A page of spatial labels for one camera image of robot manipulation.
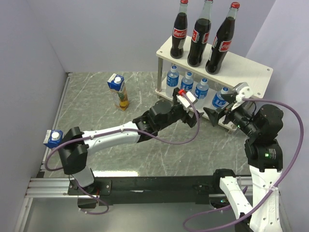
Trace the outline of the water bottle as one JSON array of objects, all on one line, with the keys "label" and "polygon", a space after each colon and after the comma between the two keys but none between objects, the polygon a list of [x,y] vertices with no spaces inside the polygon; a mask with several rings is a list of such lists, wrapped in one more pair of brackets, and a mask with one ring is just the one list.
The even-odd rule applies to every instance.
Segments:
[{"label": "water bottle", "polygon": [[203,78],[199,83],[197,83],[194,91],[194,96],[197,99],[197,102],[195,103],[196,109],[203,107],[208,90],[209,85],[207,78]]},{"label": "water bottle", "polygon": [[186,72],[185,76],[182,78],[180,89],[190,92],[192,91],[193,84],[194,84],[194,80],[192,77],[192,73]]},{"label": "water bottle", "polygon": [[211,101],[211,109],[222,108],[226,104],[226,100],[223,99],[222,94],[227,94],[229,89],[227,87],[223,87],[221,90],[217,91]]},{"label": "water bottle", "polygon": [[177,87],[179,81],[179,72],[176,65],[172,65],[167,73],[166,95],[170,98],[173,96],[174,88]]}]

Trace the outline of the cola bottle shelved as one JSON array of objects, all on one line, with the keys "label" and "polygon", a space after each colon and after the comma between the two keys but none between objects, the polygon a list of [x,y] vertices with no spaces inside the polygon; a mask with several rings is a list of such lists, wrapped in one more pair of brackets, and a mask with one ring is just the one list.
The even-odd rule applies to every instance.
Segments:
[{"label": "cola bottle shelved", "polygon": [[187,0],[180,1],[179,11],[174,21],[170,55],[176,59],[183,56],[183,45],[187,36],[187,6]]},{"label": "cola bottle shelved", "polygon": [[231,3],[229,12],[216,33],[210,56],[205,66],[205,70],[209,74],[217,74],[221,69],[222,62],[231,46],[234,36],[235,21],[239,8],[239,2],[235,1]]},{"label": "cola bottle shelved", "polygon": [[212,0],[205,0],[203,9],[197,19],[192,38],[187,63],[191,67],[198,67],[201,64],[203,53],[208,42],[211,29]]}]

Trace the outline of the blue juice carton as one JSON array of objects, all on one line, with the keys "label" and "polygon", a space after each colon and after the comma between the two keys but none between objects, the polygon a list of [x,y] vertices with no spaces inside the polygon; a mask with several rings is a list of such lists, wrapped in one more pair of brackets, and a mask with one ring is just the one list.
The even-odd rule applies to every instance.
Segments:
[{"label": "blue juice carton", "polygon": [[124,111],[129,106],[124,77],[116,73],[107,81],[116,108]]}]

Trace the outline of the dark juice carton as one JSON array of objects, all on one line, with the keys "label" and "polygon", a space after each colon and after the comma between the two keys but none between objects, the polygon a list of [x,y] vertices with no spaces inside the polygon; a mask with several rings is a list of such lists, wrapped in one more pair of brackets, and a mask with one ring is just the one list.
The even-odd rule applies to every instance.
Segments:
[{"label": "dark juice carton", "polygon": [[63,138],[63,131],[61,130],[47,130],[43,144],[52,149],[57,147]]}]

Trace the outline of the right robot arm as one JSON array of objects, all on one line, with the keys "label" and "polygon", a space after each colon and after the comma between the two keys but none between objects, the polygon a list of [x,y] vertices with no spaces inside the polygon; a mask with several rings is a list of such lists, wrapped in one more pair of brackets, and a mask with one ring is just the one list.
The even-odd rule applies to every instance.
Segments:
[{"label": "right robot arm", "polygon": [[235,95],[225,94],[224,99],[228,102],[225,108],[214,110],[205,107],[204,111],[213,126],[218,124],[220,118],[224,118],[225,123],[232,122],[248,136],[244,146],[253,183],[253,207],[248,210],[244,204],[240,204],[244,193],[232,187],[227,176],[213,179],[212,188],[218,193],[228,193],[235,215],[250,220],[245,226],[248,230],[281,232],[279,191],[275,182],[281,178],[283,169],[283,153],[276,140],[283,128],[283,111],[265,104],[256,114],[250,115],[236,101]]}]

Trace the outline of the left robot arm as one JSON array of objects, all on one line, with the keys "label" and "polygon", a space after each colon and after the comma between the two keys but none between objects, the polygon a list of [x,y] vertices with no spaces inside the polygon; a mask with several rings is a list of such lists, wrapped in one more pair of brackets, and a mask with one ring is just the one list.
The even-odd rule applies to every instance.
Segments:
[{"label": "left robot arm", "polygon": [[191,128],[199,126],[203,114],[195,109],[196,102],[191,92],[176,88],[173,102],[159,100],[143,115],[126,124],[91,131],[71,128],[58,150],[64,173],[74,177],[85,194],[93,193],[97,183],[92,170],[86,165],[88,156],[117,145],[136,144],[150,139],[165,142],[159,139],[158,133],[179,120]]}]

